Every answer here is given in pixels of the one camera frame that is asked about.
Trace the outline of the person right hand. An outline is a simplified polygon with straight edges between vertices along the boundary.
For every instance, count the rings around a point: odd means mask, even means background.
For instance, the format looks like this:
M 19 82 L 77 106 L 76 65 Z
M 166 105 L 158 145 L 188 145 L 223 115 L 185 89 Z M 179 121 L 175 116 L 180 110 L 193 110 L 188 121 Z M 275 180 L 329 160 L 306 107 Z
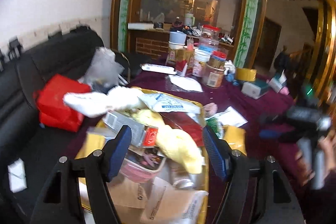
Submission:
M 324 178 L 327 178 L 329 174 L 335 173 L 335 130 L 330 130 L 326 137 L 321 137 L 318 146 L 324 152 Z M 304 186 L 315 176 L 315 173 L 301 150 L 296 153 L 295 160 L 299 184 Z

